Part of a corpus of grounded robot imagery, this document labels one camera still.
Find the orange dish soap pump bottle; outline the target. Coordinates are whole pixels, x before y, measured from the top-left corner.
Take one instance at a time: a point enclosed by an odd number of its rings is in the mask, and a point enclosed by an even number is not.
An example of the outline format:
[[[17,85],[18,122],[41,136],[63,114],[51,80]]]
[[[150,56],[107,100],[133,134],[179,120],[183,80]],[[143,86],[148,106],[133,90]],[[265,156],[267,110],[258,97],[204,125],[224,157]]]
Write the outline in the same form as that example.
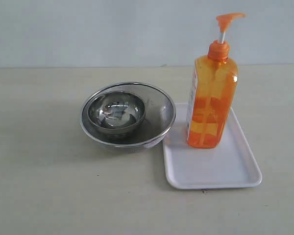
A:
[[[216,17],[219,38],[207,55],[195,59],[187,108],[187,143],[194,148],[215,148],[221,141],[238,81],[238,66],[229,57],[230,45],[225,33],[244,13]]]

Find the small stainless steel bowl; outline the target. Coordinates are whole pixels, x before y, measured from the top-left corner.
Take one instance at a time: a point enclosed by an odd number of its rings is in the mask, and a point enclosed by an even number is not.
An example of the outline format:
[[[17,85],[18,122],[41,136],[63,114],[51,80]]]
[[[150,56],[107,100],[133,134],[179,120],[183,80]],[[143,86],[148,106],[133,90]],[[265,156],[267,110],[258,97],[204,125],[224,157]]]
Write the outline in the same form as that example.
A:
[[[138,95],[126,91],[106,92],[95,97],[87,108],[91,125],[106,135],[133,132],[144,121],[146,105]]]

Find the white rectangular plastic tray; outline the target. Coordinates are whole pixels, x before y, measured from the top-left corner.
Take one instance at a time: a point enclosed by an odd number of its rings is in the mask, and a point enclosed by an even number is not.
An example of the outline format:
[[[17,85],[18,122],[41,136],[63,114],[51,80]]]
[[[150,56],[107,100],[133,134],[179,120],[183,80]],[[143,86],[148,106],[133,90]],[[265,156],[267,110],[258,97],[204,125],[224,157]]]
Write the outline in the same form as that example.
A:
[[[186,103],[176,104],[176,119],[163,140],[165,175],[176,189],[250,188],[262,173],[233,110],[216,148],[186,143]]]

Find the steel mesh strainer basket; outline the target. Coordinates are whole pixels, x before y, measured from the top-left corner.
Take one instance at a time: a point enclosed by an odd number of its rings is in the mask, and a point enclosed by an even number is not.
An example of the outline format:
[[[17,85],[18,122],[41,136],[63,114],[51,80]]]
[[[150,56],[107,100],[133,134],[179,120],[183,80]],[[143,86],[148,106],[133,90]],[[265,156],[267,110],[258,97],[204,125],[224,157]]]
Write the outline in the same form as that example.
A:
[[[79,122],[96,144],[118,153],[159,144],[172,128],[176,106],[162,89],[139,82],[101,88],[83,104]]]

